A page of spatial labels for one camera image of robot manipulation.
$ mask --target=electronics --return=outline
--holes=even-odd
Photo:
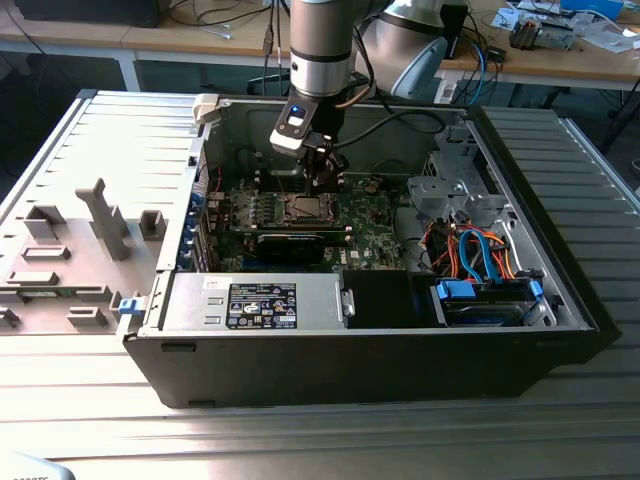
[[[513,48],[531,50],[534,47],[569,50],[576,35],[565,24],[548,18],[540,20],[527,13],[518,17],[518,22],[509,33],[509,43]]]
[[[123,23],[155,28],[171,0],[15,0],[26,20]]]
[[[444,24],[442,36],[447,40],[447,50],[444,58],[451,60],[456,56],[458,40],[462,33],[469,7],[465,0],[445,0],[440,10],[440,18]]]
[[[577,134],[552,112],[476,109],[462,123],[458,109],[439,108],[448,127],[432,136],[390,123],[345,151],[351,167],[339,188],[309,195],[295,161],[247,144],[266,138],[281,107],[224,99],[201,139],[224,174],[215,193],[224,204],[208,213],[218,267],[177,272],[171,255],[180,252],[165,242],[144,312],[122,316],[124,347],[163,403],[513,396],[617,338],[602,298],[619,285],[593,281],[601,278],[593,262],[581,263],[601,249],[574,243],[582,215],[571,213],[573,229],[555,223],[567,221],[556,212],[575,209],[580,192],[554,186],[566,179],[554,162],[530,159],[540,155],[537,139],[553,135],[544,155],[571,147],[572,166],[593,181],[608,170],[574,147]],[[383,114],[354,107],[345,129]],[[279,168],[260,173],[262,158]],[[411,176],[392,162],[384,168],[385,158]],[[180,227],[172,220],[167,236],[172,224]]]

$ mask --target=table leg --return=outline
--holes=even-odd
[[[140,92],[140,81],[136,71],[136,56],[131,50],[122,50],[115,55],[115,59],[120,64],[120,71],[124,84],[129,92]]]
[[[28,53],[10,52],[8,54],[9,58],[7,59],[7,62],[9,63],[9,66],[15,69],[20,75],[22,75],[23,77],[28,77],[29,75],[31,75],[31,66],[29,65],[29,62],[27,62],[28,56],[29,56]]]

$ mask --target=sticker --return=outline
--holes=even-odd
[[[233,279],[231,277],[204,277],[203,290],[227,290]]]
[[[294,283],[231,283],[227,328],[297,328],[298,311]]]
[[[56,292],[20,292],[21,297],[28,298],[39,298],[39,297],[57,297],[58,294]]]

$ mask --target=metal workbench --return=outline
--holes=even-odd
[[[167,125],[190,126],[192,99],[100,92],[76,100],[5,199],[3,220],[65,146],[98,135],[78,128],[87,115],[102,125],[145,116],[159,129],[139,130],[131,148],[151,135],[186,159],[189,142],[174,143]],[[100,148],[85,161],[106,169],[109,149],[121,146]],[[168,212],[171,196],[162,198]],[[628,318],[636,316],[631,309]],[[640,323],[629,319],[589,364],[558,369],[520,398],[267,409],[169,409],[110,334],[0,336],[0,438],[78,480],[640,478]]]

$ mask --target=perforated metal surface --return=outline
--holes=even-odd
[[[552,111],[485,111],[613,319],[640,321],[637,196]]]
[[[197,137],[193,124],[192,95],[149,95],[98,92],[79,99],[61,122],[59,134],[40,159],[34,160],[30,181],[16,192],[12,205],[3,204],[0,226],[0,278],[12,272],[53,271],[60,286],[107,285],[112,293],[132,296],[148,293],[155,275],[160,241],[144,241],[138,220],[144,210],[161,211],[170,221],[191,143]],[[124,261],[115,262],[104,243],[96,238],[86,203],[75,190],[102,178],[104,196],[117,206],[127,222],[124,242],[130,250]],[[54,225],[56,241],[70,252],[64,260],[25,260],[20,251],[37,246],[24,225],[33,206],[55,206],[66,223]],[[20,317],[13,329],[0,334],[109,333],[117,316],[109,312],[109,300],[85,302],[77,298],[34,299],[26,304],[5,303]],[[71,306],[97,306],[105,315],[105,327],[78,328],[66,318]]]

